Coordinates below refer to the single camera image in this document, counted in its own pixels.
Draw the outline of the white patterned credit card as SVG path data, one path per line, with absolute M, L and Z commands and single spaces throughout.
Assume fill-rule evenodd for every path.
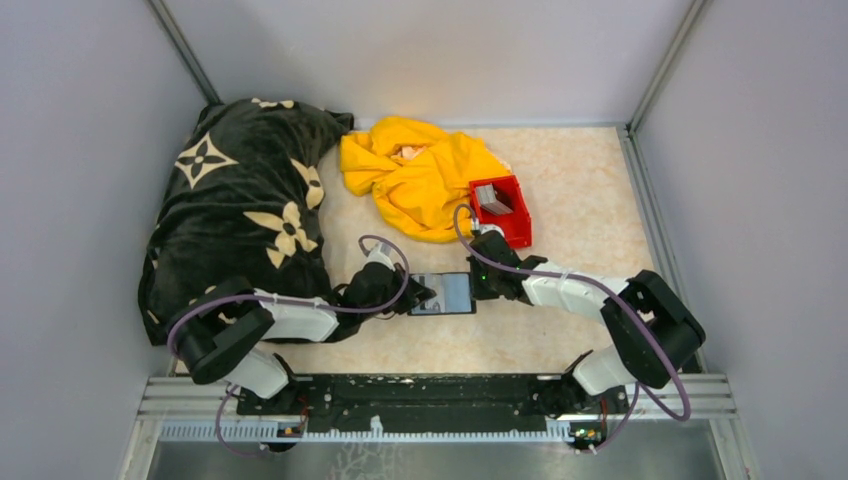
M 423 301 L 416 307 L 414 307 L 409 314 L 410 315 L 441 315 L 444 313 L 445 301 L 444 295 L 442 293 L 435 293 L 431 298 Z

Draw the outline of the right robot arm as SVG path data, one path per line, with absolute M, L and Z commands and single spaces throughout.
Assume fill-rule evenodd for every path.
M 617 278 L 567 269 L 542 256 L 520 258 L 495 231 L 465 246 L 483 298 L 558 308 L 606 327 L 611 346 L 582 355 L 566 370 L 563 398 L 576 412 L 590 411 L 612 388 L 665 387 L 706 340 L 694 315 L 654 271 Z

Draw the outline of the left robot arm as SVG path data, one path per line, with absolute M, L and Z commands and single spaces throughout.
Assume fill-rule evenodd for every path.
M 340 288 L 313 261 L 286 260 L 282 268 L 196 275 L 173 299 L 167 348 L 205 385 L 218 380 L 246 388 L 277 414 L 292 411 L 300 388 L 281 357 L 259 343 L 334 343 L 356 334 L 382 313 L 406 314 L 435 293 L 403 266 L 369 260 Z

